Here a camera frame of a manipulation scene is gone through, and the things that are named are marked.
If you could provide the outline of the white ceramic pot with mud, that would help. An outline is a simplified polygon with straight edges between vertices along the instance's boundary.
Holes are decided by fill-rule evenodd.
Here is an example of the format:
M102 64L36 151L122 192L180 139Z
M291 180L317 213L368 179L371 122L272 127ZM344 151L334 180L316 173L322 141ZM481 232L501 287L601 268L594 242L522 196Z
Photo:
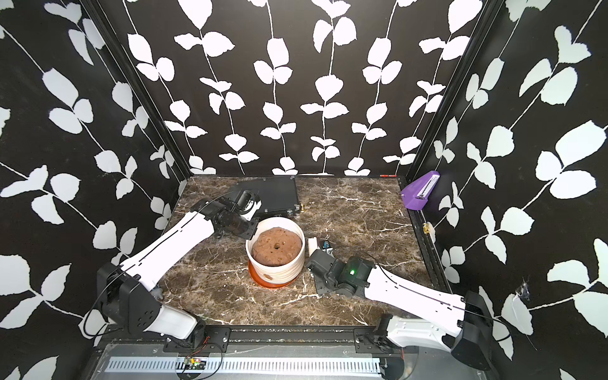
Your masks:
M252 279L263 288L282 288L302 272L306 242L302 229L289 218L272 217L258 223L245 243Z

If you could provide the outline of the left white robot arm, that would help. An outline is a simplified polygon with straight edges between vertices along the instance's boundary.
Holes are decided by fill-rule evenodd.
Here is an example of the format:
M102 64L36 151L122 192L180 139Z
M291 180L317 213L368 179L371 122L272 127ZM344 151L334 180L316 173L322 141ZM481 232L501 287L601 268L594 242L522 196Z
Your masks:
M192 313L170 307L152 295L159 280L190 250L220 233L248 240L257 230L254 217L261 198L240 190L215 199L203 198L182 219L135 256L98 271L95 309L131 335L158 333L186 347L205 340L205 323Z

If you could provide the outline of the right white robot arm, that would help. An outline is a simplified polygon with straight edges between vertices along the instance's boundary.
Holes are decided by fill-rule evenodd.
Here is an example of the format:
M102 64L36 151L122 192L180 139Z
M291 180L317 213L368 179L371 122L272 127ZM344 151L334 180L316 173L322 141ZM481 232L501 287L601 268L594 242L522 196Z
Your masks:
M492 363L494 319L482 296L449 294L402 279L373 261L352 256L340 261L315 250L305 265L317 291L381 302L408 313L409 318L384 318L378 336L399 348L434 348L480 371Z

